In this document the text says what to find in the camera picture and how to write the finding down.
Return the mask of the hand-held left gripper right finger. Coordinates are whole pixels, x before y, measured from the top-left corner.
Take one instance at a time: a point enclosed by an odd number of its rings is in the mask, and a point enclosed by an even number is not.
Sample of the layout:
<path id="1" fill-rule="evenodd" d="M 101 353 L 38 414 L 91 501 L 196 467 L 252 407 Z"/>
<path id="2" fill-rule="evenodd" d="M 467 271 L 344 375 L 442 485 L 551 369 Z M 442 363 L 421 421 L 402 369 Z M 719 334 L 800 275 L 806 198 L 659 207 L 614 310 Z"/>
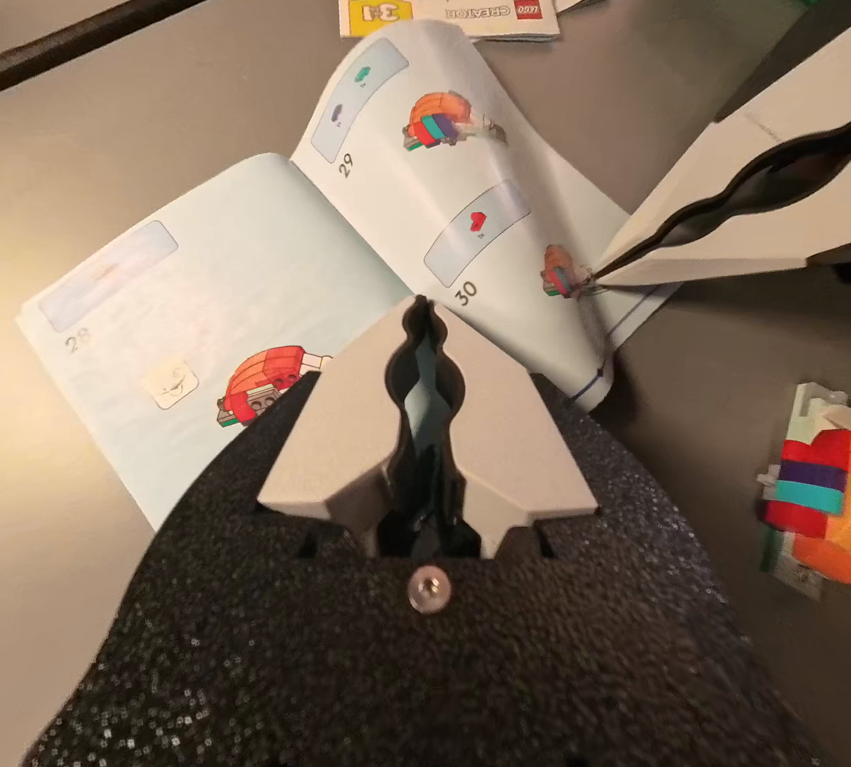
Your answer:
<path id="1" fill-rule="evenodd" d="M 492 560 L 506 535 L 590 516 L 597 499 L 526 368 L 444 306 L 430 303 L 443 427 L 443 514 Z"/>

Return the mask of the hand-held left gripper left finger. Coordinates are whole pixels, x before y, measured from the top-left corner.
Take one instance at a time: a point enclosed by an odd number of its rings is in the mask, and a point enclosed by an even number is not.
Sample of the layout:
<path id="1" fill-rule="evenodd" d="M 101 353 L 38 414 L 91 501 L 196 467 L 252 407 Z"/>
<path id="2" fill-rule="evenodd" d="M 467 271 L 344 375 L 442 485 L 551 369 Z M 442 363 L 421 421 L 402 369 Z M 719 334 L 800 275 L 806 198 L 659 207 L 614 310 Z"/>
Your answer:
<path id="1" fill-rule="evenodd" d="M 258 502 L 345 528 L 367 557 L 415 466 L 405 400 L 420 379 L 416 349 L 428 300 L 404 298 L 323 368 L 273 463 Z"/>

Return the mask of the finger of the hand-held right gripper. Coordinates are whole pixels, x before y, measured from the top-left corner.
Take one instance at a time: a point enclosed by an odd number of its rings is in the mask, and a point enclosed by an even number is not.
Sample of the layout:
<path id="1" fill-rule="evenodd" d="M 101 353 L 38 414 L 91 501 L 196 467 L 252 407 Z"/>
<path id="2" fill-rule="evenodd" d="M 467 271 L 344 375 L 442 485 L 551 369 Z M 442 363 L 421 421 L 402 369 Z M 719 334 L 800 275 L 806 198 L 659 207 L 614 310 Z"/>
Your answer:
<path id="1" fill-rule="evenodd" d="M 693 243 L 849 176 L 850 33 L 711 123 L 616 234 L 597 265 Z"/>
<path id="2" fill-rule="evenodd" d="M 791 206 L 732 218 L 693 243 L 661 247 L 595 276 L 609 287 L 633 287 L 849 262 L 850 177 L 837 176 Z"/>

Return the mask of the orange toy brick model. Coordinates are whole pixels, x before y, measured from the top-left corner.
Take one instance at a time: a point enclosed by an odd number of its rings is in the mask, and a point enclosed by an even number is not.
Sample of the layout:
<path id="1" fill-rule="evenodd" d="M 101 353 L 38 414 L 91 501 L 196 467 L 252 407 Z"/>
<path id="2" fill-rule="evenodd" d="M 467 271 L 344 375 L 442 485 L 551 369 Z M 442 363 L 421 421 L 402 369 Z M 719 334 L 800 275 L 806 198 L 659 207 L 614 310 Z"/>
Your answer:
<path id="1" fill-rule="evenodd" d="M 779 461 L 757 483 L 760 571 L 813 601 L 828 584 L 849 587 L 849 395 L 798 384 Z"/>

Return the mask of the open pale blue instruction booklet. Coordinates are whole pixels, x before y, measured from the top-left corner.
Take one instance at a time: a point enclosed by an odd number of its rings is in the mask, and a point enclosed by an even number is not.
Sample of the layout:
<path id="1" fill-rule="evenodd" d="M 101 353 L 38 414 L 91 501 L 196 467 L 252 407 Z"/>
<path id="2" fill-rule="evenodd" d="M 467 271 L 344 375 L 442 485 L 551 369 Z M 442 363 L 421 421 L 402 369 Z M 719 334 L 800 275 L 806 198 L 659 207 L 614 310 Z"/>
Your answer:
<path id="1" fill-rule="evenodd" d="M 459 26 L 394 23 L 338 67 L 291 158 L 231 166 L 16 320 L 157 530 L 240 429 L 406 296 L 590 411 L 613 352 L 677 289 L 596 284 L 628 217 Z"/>

